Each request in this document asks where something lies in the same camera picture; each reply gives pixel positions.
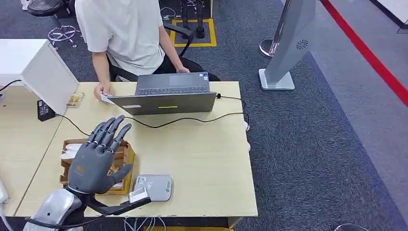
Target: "robotic thumb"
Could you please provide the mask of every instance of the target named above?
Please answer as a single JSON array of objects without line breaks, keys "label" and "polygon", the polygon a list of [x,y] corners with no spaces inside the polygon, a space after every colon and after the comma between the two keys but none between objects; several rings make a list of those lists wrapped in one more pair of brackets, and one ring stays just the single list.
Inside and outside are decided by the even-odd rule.
[{"label": "robotic thumb", "polygon": [[123,180],[123,178],[125,178],[125,176],[132,170],[132,165],[130,164],[126,164],[125,166],[123,166],[121,169],[119,169],[119,171],[112,173],[112,175],[110,176],[111,179],[113,179],[114,184],[120,182],[121,180]]}]

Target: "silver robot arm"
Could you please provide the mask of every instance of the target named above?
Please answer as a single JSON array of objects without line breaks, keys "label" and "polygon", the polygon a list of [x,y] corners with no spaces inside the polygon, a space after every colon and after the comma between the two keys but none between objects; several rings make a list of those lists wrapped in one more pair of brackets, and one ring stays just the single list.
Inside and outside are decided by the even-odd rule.
[{"label": "silver robot arm", "polygon": [[[129,201],[117,206],[107,206],[95,199],[95,194],[104,194],[131,170],[128,164],[107,176],[114,153],[131,128],[131,124],[126,124],[115,137],[124,118],[123,115],[113,117],[95,128],[72,161],[68,170],[68,186],[53,191],[38,211],[26,218],[24,231],[81,231],[84,225],[100,218],[120,215],[151,202],[145,189],[131,192]],[[88,206],[102,215],[84,222],[84,212]]]},{"label": "silver robot arm", "polygon": [[[48,224],[61,225],[72,211],[82,206],[81,200],[66,189],[53,191],[42,203],[38,211],[31,217]],[[53,231],[58,229],[45,228],[27,222],[23,231]]]}]

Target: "robotic finger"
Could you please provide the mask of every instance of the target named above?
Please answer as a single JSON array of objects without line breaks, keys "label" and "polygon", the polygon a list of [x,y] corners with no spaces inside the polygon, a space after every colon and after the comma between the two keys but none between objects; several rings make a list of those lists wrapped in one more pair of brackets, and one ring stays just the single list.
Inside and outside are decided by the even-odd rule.
[{"label": "robotic finger", "polygon": [[96,128],[93,130],[93,132],[90,134],[89,138],[88,138],[88,142],[87,143],[92,143],[93,140],[95,139],[96,133],[99,131],[99,129],[102,128],[102,126],[105,124],[105,122],[102,122],[100,124],[98,124],[96,126]]},{"label": "robotic finger", "polygon": [[130,130],[130,128],[132,127],[131,124],[126,124],[118,133],[118,135],[116,136],[116,138],[114,139],[113,143],[111,144],[111,146],[106,150],[107,152],[111,152],[111,154],[114,154],[117,150],[117,148],[120,145],[120,142],[123,140],[123,138],[125,137],[126,133]]},{"label": "robotic finger", "polygon": [[90,146],[92,148],[95,148],[102,141],[102,139],[105,137],[109,127],[111,126],[111,124],[114,121],[115,121],[115,117],[112,117],[108,121],[106,121],[102,127],[99,128],[99,130],[97,131],[97,133],[95,135],[95,139],[93,141],[91,141]]},{"label": "robotic finger", "polygon": [[105,147],[109,147],[112,144],[116,130],[124,119],[125,119],[125,116],[121,115],[112,123],[112,126],[107,132],[107,134],[105,135],[104,139],[102,140],[101,145]]}]

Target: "gray laptop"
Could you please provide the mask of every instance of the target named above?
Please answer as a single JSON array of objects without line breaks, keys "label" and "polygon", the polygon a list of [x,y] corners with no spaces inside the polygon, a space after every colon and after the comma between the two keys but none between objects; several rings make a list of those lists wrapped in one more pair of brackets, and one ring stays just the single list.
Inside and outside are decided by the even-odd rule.
[{"label": "gray laptop", "polygon": [[216,94],[209,91],[208,73],[202,72],[139,76],[135,95],[108,99],[136,116],[211,112]]}]

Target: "red stripe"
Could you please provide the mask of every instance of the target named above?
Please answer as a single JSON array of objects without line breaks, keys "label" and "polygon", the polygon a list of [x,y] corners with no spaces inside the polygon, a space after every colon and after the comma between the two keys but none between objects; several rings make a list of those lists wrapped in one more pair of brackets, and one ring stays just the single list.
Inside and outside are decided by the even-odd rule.
[{"label": "red stripe", "polygon": [[381,76],[384,82],[391,88],[395,95],[408,107],[408,90],[398,79],[381,63],[368,46],[360,39],[357,33],[347,24],[339,12],[329,2],[329,0],[320,0],[332,18],[343,30],[346,36],[351,40],[357,50],[369,62],[372,68]]}]

